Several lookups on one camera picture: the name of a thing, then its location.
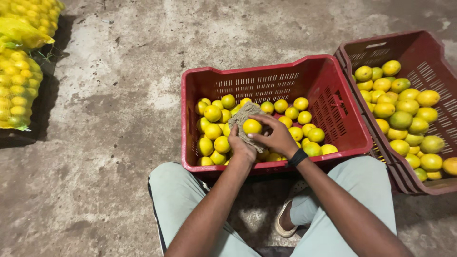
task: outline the person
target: person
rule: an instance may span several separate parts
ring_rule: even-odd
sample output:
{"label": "person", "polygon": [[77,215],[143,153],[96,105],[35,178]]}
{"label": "person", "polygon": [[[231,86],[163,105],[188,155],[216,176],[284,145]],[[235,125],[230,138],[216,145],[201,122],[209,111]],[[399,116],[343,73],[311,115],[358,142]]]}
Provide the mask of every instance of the person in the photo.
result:
{"label": "person", "polygon": [[[252,115],[272,133],[248,137],[284,155],[306,157],[287,127],[269,115]],[[208,193],[201,181],[178,163],[164,163],[149,177],[154,213],[166,257],[259,257],[226,222],[233,202],[256,159],[256,150],[237,136],[234,154]],[[340,163],[328,175],[309,158],[296,164],[309,187],[286,201],[275,228],[284,237],[311,224],[292,256],[413,256],[396,237],[393,202],[385,165],[369,156]]]}

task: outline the hand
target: hand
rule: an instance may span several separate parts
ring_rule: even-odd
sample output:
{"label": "hand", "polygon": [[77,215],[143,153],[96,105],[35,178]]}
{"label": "hand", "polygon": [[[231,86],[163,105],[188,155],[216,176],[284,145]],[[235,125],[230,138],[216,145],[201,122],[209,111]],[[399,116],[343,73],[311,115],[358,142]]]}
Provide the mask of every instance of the hand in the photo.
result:
{"label": "hand", "polygon": [[288,160],[290,160],[299,149],[284,123],[270,115],[249,115],[249,118],[268,125],[273,130],[273,133],[271,133],[270,136],[248,134],[249,138],[272,148],[274,151],[284,155]]}
{"label": "hand", "polygon": [[243,156],[248,159],[250,164],[253,164],[257,156],[257,150],[255,147],[245,143],[237,134],[238,125],[235,123],[230,131],[230,135],[228,135],[228,144],[233,149],[234,156]]}

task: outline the crate handle hole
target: crate handle hole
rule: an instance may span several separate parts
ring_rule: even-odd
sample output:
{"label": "crate handle hole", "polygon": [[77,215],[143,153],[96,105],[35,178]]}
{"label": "crate handle hole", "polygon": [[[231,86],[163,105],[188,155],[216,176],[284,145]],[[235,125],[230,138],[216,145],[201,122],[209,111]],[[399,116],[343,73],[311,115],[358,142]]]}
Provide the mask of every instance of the crate handle hole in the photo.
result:
{"label": "crate handle hole", "polygon": [[383,45],[385,45],[385,44],[387,44],[387,42],[379,43],[379,44],[374,44],[374,45],[369,45],[369,46],[365,47],[365,49],[366,49],[366,48],[373,48],[373,47],[383,46]]}

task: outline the yellow mesh sack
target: yellow mesh sack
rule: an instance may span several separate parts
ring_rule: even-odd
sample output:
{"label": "yellow mesh sack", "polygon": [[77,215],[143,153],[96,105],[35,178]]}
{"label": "yellow mesh sack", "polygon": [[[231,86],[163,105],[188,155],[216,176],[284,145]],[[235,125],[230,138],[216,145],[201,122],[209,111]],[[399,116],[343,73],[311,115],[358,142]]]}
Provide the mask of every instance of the yellow mesh sack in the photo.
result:
{"label": "yellow mesh sack", "polygon": [[28,130],[42,80],[40,66],[24,51],[0,51],[0,129]]}
{"label": "yellow mesh sack", "polygon": [[19,20],[0,18],[0,50],[40,48],[47,43],[54,43],[54,39]]}
{"label": "yellow mesh sack", "polygon": [[58,0],[0,0],[0,16],[29,24],[54,37],[58,17],[65,5]]}

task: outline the left hand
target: left hand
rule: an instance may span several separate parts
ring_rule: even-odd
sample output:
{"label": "left hand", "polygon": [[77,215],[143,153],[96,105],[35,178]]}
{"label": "left hand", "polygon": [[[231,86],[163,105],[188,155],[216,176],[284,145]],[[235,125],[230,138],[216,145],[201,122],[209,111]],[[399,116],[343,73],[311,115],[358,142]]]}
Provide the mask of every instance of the left hand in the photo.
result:
{"label": "left hand", "polygon": [[230,131],[230,135],[228,135],[228,144],[233,149],[234,156],[244,156],[250,164],[253,164],[257,156],[257,150],[255,147],[245,143],[237,134],[238,125],[235,123]]}

